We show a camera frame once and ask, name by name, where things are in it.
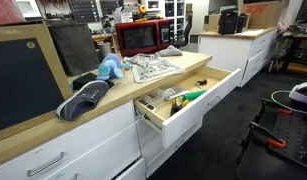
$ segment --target newspaper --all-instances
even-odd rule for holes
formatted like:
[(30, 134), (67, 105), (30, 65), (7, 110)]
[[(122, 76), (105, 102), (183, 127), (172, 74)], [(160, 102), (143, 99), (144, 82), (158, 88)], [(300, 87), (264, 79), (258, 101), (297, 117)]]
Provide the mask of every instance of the newspaper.
[(170, 63), (157, 54), (137, 54), (124, 58), (132, 64), (132, 72), (136, 83), (149, 82), (172, 74), (185, 73), (185, 69)]

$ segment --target open drawer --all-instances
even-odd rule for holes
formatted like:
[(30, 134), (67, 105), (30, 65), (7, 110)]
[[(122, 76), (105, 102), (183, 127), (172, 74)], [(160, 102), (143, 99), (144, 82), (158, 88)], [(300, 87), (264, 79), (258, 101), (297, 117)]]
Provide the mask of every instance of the open drawer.
[[(135, 111), (138, 116), (162, 135), (163, 146), (168, 148), (237, 86), (238, 81), (235, 78), (239, 71), (240, 69), (229, 72), (203, 66), (160, 87), (167, 89), (174, 85), (180, 85), (190, 92), (207, 90), (171, 117), (171, 101), (162, 101), (155, 105), (156, 110), (152, 111), (139, 102), (140, 97), (134, 100)], [(207, 85), (200, 88), (196, 86), (197, 81), (204, 79), (207, 80)]]

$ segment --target plush toy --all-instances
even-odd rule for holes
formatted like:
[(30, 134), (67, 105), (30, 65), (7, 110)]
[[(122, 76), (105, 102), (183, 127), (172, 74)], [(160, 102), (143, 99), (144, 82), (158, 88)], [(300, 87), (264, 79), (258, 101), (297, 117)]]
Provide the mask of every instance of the plush toy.
[(97, 80), (107, 80), (110, 78), (123, 78), (124, 70), (130, 69), (129, 63), (121, 63), (121, 58), (115, 54), (109, 53), (99, 65), (99, 76)]

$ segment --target bag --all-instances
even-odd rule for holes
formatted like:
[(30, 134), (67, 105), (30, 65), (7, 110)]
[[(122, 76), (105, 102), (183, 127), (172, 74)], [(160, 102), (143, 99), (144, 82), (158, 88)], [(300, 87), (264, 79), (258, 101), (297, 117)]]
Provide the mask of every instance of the bag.
[(94, 70), (100, 64), (87, 24), (49, 26), (56, 51), (67, 75)]
[(237, 23), (237, 12), (232, 9), (224, 10), (219, 20), (219, 34), (234, 34)]

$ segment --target yellow object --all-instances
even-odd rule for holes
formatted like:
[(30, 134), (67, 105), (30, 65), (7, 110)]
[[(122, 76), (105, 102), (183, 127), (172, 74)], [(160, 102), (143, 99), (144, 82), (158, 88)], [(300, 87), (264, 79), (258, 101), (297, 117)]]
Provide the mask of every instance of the yellow object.
[(145, 13), (146, 12), (145, 6), (144, 5), (140, 5), (139, 6), (139, 11), (140, 11), (140, 13)]

